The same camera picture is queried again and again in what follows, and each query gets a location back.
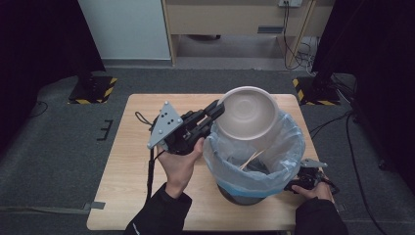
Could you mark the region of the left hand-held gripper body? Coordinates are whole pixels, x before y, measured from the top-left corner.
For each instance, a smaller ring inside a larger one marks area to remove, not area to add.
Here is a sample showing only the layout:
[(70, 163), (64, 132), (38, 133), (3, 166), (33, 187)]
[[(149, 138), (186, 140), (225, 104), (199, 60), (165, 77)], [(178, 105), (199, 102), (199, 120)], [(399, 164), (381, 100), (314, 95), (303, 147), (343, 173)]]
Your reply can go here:
[(205, 118), (204, 110), (189, 111), (181, 116), (168, 101), (165, 101), (150, 128), (151, 136), (147, 147), (153, 149), (161, 145), (170, 154), (188, 155), (194, 150), (196, 142), (200, 138), (205, 138), (196, 135), (197, 125)]

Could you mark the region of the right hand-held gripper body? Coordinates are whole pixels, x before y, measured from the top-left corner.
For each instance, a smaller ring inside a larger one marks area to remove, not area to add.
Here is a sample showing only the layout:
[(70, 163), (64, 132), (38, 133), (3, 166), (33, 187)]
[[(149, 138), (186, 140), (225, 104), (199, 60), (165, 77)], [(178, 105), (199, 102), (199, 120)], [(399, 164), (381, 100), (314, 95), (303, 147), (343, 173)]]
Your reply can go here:
[(318, 183), (325, 182), (329, 185), (333, 195), (339, 193), (340, 189), (332, 181), (330, 181), (323, 172), (323, 168), (327, 166), (328, 165), (326, 163), (318, 162), (313, 159), (302, 160), (300, 162), (298, 177), (303, 183), (303, 188), (311, 190)]

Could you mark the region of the beige bowl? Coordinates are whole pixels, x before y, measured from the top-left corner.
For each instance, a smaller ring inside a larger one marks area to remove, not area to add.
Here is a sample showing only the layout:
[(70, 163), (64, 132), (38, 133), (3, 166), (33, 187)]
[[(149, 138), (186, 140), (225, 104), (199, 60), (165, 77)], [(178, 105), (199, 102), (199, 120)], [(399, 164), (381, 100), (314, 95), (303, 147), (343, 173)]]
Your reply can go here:
[(224, 113), (215, 121), (218, 131), (229, 139), (269, 147), (278, 134), (279, 107), (265, 90), (254, 86), (234, 88), (219, 100)]

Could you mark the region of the bin with blue bag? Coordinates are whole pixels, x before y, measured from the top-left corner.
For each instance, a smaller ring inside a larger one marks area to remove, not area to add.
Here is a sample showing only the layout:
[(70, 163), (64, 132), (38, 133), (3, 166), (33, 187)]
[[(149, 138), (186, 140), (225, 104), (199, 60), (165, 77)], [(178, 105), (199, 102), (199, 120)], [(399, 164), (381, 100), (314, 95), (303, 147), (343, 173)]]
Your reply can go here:
[(270, 171), (264, 182), (268, 187), (265, 192), (267, 197), (282, 192), (300, 170), (305, 140), (300, 127), (290, 114), (282, 111), (278, 117), (278, 134), (266, 148), (257, 148), (248, 142), (229, 139), (222, 135), (214, 124), (204, 143), (204, 158), (212, 176), (218, 169), (222, 169), (221, 163), (228, 157), (234, 156), (245, 160), (241, 169), (254, 159), (259, 159)]

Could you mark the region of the black mesh trash can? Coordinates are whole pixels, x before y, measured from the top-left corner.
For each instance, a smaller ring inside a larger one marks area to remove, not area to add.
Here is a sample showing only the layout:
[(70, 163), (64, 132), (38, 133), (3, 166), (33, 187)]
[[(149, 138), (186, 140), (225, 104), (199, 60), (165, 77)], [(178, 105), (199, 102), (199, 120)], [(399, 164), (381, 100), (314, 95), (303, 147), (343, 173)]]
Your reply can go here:
[(259, 159), (249, 162), (243, 169), (245, 160), (234, 156), (222, 163), (222, 169), (214, 173), (217, 187), (222, 196), (239, 206), (251, 206), (264, 200), (268, 187), (264, 184), (270, 174), (268, 167)]

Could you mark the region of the person's right hand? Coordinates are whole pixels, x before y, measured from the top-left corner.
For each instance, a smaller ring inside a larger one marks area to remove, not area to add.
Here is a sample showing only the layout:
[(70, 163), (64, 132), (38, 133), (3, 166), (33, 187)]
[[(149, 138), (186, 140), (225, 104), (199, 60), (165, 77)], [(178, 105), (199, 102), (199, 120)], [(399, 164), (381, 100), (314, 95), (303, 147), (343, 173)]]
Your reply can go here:
[(292, 189), (300, 195), (306, 197), (308, 200), (318, 198), (320, 200), (327, 200), (334, 202), (334, 198), (330, 187), (325, 182), (319, 182), (313, 189), (307, 190), (298, 185), (293, 185)]

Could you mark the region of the person's left hand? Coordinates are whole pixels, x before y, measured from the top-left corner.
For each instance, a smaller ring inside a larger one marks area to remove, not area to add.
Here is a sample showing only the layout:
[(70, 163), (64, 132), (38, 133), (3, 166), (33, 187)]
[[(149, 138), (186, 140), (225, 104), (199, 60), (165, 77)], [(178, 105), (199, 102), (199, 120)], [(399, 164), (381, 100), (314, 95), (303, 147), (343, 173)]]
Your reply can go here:
[(193, 175), (194, 165), (203, 154), (204, 138), (200, 138), (192, 153), (180, 156), (166, 152), (158, 146), (158, 160), (166, 174), (165, 192), (178, 199), (187, 187)]

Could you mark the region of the striped stand base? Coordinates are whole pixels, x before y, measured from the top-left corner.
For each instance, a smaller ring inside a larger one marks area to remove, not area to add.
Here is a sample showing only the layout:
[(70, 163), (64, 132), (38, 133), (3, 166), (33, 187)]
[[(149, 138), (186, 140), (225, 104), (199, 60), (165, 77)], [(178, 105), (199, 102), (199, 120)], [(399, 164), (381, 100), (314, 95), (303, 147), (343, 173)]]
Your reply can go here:
[(79, 80), (69, 95), (70, 104), (102, 104), (112, 94), (117, 79), (112, 76), (92, 76), (87, 81)]
[(312, 76), (300, 76), (293, 79), (301, 105), (339, 105), (340, 97), (334, 82), (320, 80)]

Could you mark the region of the wooden desk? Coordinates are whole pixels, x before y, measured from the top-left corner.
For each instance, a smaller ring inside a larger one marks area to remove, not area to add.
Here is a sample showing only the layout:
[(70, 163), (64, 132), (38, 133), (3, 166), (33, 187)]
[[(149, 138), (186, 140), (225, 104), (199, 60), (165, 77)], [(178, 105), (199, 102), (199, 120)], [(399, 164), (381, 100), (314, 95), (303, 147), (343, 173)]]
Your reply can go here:
[(279, 0), (161, 0), (171, 61), (182, 35), (275, 35), (292, 65), (305, 37), (320, 37), (336, 0), (302, 0), (299, 8)]

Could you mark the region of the grey floor tape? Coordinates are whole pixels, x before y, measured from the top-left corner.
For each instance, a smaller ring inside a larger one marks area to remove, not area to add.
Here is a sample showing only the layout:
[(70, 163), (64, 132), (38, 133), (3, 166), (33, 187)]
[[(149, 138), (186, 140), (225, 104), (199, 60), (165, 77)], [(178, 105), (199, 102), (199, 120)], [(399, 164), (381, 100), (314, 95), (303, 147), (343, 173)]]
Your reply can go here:
[(103, 210), (106, 203), (104, 202), (91, 202), (91, 203), (85, 203), (83, 206), (83, 209), (86, 211), (90, 211), (91, 209), (96, 210)]

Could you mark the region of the black curtain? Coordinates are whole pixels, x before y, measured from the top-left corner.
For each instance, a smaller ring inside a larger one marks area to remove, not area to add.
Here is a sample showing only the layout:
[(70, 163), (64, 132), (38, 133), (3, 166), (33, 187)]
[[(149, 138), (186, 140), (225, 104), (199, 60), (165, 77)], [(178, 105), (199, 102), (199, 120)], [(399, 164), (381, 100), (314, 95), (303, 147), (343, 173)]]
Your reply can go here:
[(415, 0), (335, 0), (313, 68), (328, 67), (356, 78), (363, 128), (415, 191)]
[(78, 0), (0, 0), (0, 153), (43, 86), (103, 68)]

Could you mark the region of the black floor bracket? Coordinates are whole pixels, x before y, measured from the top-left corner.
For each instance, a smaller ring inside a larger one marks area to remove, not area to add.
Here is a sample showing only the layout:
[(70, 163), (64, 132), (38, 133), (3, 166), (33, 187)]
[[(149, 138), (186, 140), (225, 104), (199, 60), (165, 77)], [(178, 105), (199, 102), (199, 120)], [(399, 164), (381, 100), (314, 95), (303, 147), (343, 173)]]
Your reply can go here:
[(106, 141), (108, 139), (109, 133), (112, 129), (114, 121), (112, 119), (105, 119), (105, 123), (107, 124), (105, 127), (101, 128), (103, 135), (98, 138), (98, 141)]

